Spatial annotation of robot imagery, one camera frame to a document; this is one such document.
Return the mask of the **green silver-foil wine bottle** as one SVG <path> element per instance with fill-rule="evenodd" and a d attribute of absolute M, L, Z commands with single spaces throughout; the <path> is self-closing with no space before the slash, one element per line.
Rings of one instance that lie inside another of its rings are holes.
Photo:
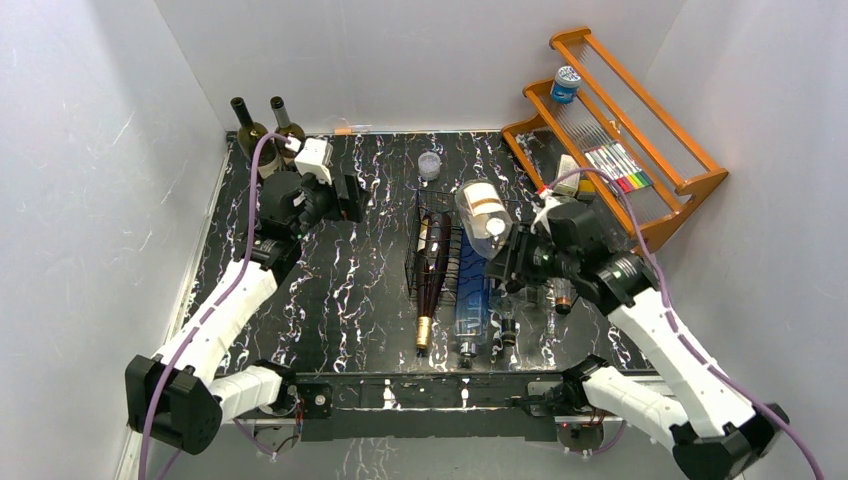
<path fill-rule="evenodd" d="M 291 120 L 282 97 L 274 96 L 269 103 L 277 121 L 275 133 L 287 138 L 287 141 L 275 138 L 275 148 L 283 168 L 292 170 L 295 168 L 294 160 L 304 146 L 305 132 L 299 124 Z"/>

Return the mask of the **dark green white-label wine bottle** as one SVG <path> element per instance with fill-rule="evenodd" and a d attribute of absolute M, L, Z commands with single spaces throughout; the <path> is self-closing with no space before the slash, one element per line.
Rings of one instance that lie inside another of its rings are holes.
<path fill-rule="evenodd" d="M 263 182 L 280 170 L 280 155 L 272 140 L 268 140 L 261 149 L 258 148 L 259 140 L 268 133 L 268 130 L 252 118 L 242 97 L 233 97 L 230 100 L 230 106 L 240 123 L 237 143 L 249 159 L 252 159 L 255 153 L 259 153 L 257 175 L 259 182 Z"/>

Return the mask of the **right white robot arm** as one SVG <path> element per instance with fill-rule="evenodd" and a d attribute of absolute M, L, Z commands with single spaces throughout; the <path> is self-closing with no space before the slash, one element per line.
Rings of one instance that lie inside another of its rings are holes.
<path fill-rule="evenodd" d="M 536 222 L 513 225 L 485 273 L 510 291 L 568 281 L 626 333 L 669 389 L 661 395 L 590 355 L 564 370 L 558 384 L 531 392 L 531 412 L 616 414 L 663 445 L 690 479 L 739 477 L 785 431 L 779 405 L 760 405 L 722 379 L 662 296 L 658 271 L 644 256 L 612 248 L 588 207 L 560 204 Z"/>

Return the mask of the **clear bottle white gold label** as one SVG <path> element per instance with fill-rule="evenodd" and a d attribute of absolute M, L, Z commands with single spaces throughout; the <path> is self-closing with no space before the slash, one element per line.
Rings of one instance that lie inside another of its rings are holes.
<path fill-rule="evenodd" d="M 494 259 L 513 226 L 495 185 L 486 179 L 466 181 L 457 190 L 455 202 L 473 250 L 487 260 Z"/>

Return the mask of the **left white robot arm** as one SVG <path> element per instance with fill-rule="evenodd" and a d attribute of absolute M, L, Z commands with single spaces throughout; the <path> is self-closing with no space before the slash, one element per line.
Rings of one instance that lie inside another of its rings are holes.
<path fill-rule="evenodd" d="M 284 284 L 307 232 L 323 221 L 360 222 L 370 194 L 353 174 L 329 182 L 283 171 L 250 188 L 246 238 L 194 316 L 151 357 L 125 370 L 129 427 L 188 454 L 203 452 L 220 426 L 265 408 L 301 408 L 292 368 L 259 360 L 228 376 L 216 371 L 259 307 Z"/>

